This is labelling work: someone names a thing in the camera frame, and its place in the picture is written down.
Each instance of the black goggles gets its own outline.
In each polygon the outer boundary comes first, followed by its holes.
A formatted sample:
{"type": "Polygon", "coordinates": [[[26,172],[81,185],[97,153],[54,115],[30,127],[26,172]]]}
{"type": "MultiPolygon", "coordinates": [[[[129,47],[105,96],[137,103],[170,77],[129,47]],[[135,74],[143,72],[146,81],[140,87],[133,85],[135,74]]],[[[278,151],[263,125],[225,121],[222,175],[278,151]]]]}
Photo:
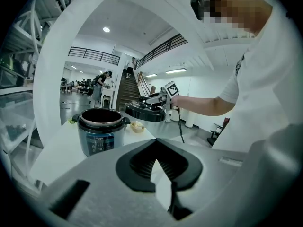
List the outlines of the black goggles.
{"type": "Polygon", "coordinates": [[[221,17],[220,13],[215,11],[216,0],[190,0],[190,5],[199,20],[204,19],[204,13],[209,13],[210,17],[221,17]]]}

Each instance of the white shelving rack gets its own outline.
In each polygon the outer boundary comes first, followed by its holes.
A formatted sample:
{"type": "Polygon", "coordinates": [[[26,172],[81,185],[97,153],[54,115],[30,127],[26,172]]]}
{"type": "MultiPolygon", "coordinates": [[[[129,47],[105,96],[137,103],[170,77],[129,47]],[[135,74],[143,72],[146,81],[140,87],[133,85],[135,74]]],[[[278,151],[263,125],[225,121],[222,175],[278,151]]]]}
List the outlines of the white shelving rack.
{"type": "MultiPolygon", "coordinates": [[[[6,53],[9,55],[35,53],[39,56],[39,52],[43,45],[42,25],[47,23],[49,27],[51,27],[64,9],[66,9],[64,0],[31,0],[29,5],[23,10],[23,13],[15,19],[10,28],[3,45],[3,48],[7,51],[6,53]]],[[[29,94],[32,90],[32,85],[0,89],[0,97],[6,97],[10,94],[16,95],[16,93],[29,94]]],[[[36,128],[34,116],[32,115],[31,118],[28,115],[22,115],[23,112],[13,112],[14,108],[21,107],[21,104],[27,105],[25,107],[32,107],[33,113],[32,99],[25,100],[21,103],[9,102],[8,105],[5,105],[4,109],[2,108],[4,111],[9,111],[9,108],[11,107],[12,112],[9,113],[10,115],[6,116],[3,116],[2,114],[2,118],[0,118],[0,128],[2,129],[1,142],[4,145],[1,147],[0,156],[2,162],[6,164],[5,167],[11,178],[30,192],[39,194],[41,184],[38,189],[35,186],[36,181],[29,177],[28,172],[38,154],[40,154],[41,149],[29,145],[32,131],[36,128]],[[19,124],[23,124],[23,126],[26,127],[26,130],[19,134],[14,140],[9,140],[6,126],[16,126],[19,124]],[[27,144],[23,142],[26,137],[29,138],[27,144]]]]}

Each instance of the staircase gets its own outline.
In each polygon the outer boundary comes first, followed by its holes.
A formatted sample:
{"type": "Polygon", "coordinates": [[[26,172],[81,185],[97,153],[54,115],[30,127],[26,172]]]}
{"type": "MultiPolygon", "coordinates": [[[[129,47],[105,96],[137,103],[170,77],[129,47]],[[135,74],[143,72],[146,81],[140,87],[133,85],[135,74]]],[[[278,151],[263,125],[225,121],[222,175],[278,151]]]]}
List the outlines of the staircase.
{"type": "Polygon", "coordinates": [[[125,103],[131,101],[137,101],[140,96],[140,92],[137,86],[134,74],[131,74],[130,78],[126,78],[127,70],[124,69],[121,77],[120,87],[118,91],[116,110],[124,111],[125,103]]]}

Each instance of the linear ceiling light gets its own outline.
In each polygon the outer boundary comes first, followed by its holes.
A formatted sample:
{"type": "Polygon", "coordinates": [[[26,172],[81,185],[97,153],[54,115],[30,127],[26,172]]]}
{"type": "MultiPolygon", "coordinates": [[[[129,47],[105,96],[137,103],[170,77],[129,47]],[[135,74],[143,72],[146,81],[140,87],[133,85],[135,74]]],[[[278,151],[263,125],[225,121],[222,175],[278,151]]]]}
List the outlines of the linear ceiling light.
{"type": "Polygon", "coordinates": [[[103,28],[103,31],[106,32],[106,33],[108,33],[108,32],[110,31],[110,29],[107,28],[107,27],[104,27],[104,28],[103,28]]]}
{"type": "Polygon", "coordinates": [[[151,74],[149,76],[146,76],[147,78],[155,77],[157,74],[151,74]]]}
{"type": "Polygon", "coordinates": [[[182,72],[182,71],[186,71],[186,69],[181,68],[181,69],[177,69],[177,70],[169,70],[169,71],[166,71],[165,73],[166,74],[171,74],[171,73],[182,72]]]}

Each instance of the person in white t-shirt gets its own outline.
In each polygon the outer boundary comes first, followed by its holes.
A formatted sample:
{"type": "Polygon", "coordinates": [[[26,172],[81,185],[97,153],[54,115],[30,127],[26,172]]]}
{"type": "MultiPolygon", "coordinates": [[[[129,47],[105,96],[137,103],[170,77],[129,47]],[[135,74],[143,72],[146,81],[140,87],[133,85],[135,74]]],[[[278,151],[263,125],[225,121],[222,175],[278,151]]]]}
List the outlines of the person in white t-shirt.
{"type": "Polygon", "coordinates": [[[277,92],[287,86],[286,77],[297,78],[293,74],[302,65],[302,38],[278,0],[273,6],[264,0],[216,0],[209,4],[215,4],[210,8],[214,17],[226,17],[256,38],[218,97],[175,96],[172,103],[208,116],[232,110],[230,122],[212,149],[248,152],[252,143],[293,123],[289,115],[291,110],[299,110],[293,105],[298,99],[288,92],[289,100],[282,105],[281,92],[277,92]]]}
{"type": "Polygon", "coordinates": [[[134,67],[136,66],[135,58],[132,58],[132,61],[130,61],[127,65],[127,72],[126,72],[126,78],[130,78],[131,74],[134,70],[134,67]]]}

